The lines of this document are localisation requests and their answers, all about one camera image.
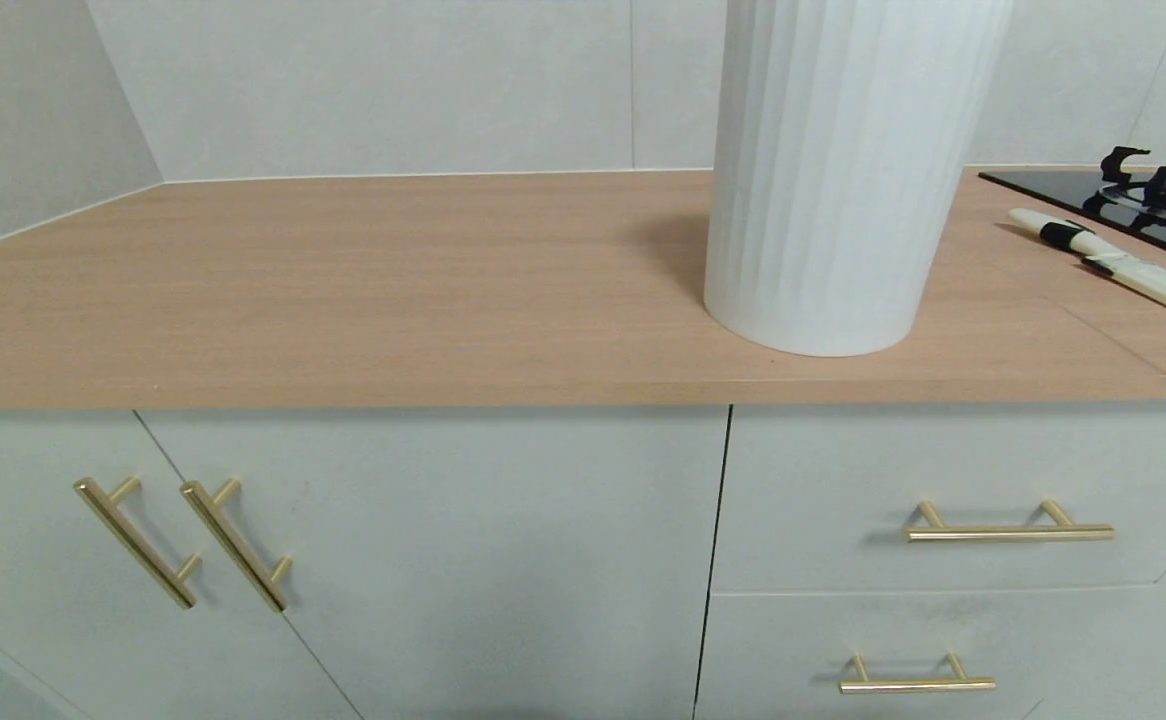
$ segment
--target gold handle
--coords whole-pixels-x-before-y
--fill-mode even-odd
[[[1041,510],[1054,525],[968,525],[968,527],[948,527],[934,503],[928,499],[916,505],[930,525],[912,525],[905,527],[902,536],[907,541],[1104,541],[1115,538],[1112,525],[1079,525],[1068,518],[1067,512],[1053,499],[1041,501]]]
[[[135,530],[126,516],[121,515],[121,509],[117,506],[125,496],[134,492],[139,487],[139,478],[133,477],[126,478],[112,492],[104,492],[92,478],[77,480],[76,484],[72,485],[76,495],[79,495],[80,499],[85,501],[85,505],[90,505],[90,510],[99,516],[99,520],[103,520],[103,524],[112,530],[112,534],[134,555],[135,560],[139,560],[139,565],[143,565],[143,569],[148,571],[152,579],[161,585],[167,593],[170,593],[170,597],[175,597],[175,602],[180,603],[182,609],[190,609],[191,606],[196,604],[196,596],[187,588],[184,580],[198,568],[201,555],[196,555],[195,552],[188,555],[177,573],[166,566],[161,555],[157,555],[157,551],[153,550],[150,544],[140,536],[139,530]]]
[[[872,680],[868,679],[868,667],[863,666],[863,656],[855,655],[851,662],[854,671],[858,673],[857,680],[842,680],[840,693],[842,694],[887,694],[887,693],[958,693],[968,691],[993,691],[996,680],[993,678],[971,678],[965,674],[965,669],[961,665],[957,653],[949,652],[948,665],[951,666],[953,678],[930,678],[927,680]]]
[[[289,557],[282,557],[281,561],[276,564],[276,568],[265,568],[264,562],[259,561],[258,555],[254,555],[254,551],[250,550],[248,544],[245,544],[240,533],[237,533],[236,527],[232,527],[232,524],[227,520],[227,516],[223,515],[223,503],[227,502],[240,489],[240,480],[229,478],[226,483],[223,483],[222,488],[218,488],[218,492],[215,492],[215,496],[211,497],[209,492],[205,492],[205,488],[194,480],[194,482],[182,484],[180,491],[187,498],[187,503],[191,505],[191,509],[196,511],[196,515],[205,523],[205,527],[209,527],[209,532],[222,544],[223,550],[226,550],[227,555],[231,555],[237,568],[241,569],[245,578],[254,585],[254,589],[259,590],[260,596],[264,596],[264,602],[273,611],[282,611],[289,604],[285,600],[285,594],[281,593],[280,587],[285,574],[290,571],[292,562]]]

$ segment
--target wooden countertop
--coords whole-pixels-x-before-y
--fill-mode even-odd
[[[0,242],[0,407],[1166,398],[1166,310],[996,224],[1054,210],[971,172],[900,345],[735,337],[701,300],[710,182],[153,188]]]

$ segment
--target kitchen cabinet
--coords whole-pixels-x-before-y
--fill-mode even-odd
[[[141,487],[120,509],[164,562],[204,557],[190,610],[72,489],[131,475]],[[132,413],[0,413],[0,650],[86,715],[353,720],[285,618],[237,579]]]
[[[906,341],[784,355],[703,312],[710,191],[178,183],[0,242],[1,650],[93,720],[1166,715],[1165,307],[967,174]],[[907,544],[923,499],[1114,539]],[[856,652],[999,687],[843,698]]]
[[[141,415],[364,716],[691,715],[724,406]]]

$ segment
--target ribbed white vase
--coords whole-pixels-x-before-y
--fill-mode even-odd
[[[803,355],[916,319],[1013,0],[730,0],[705,303]]]

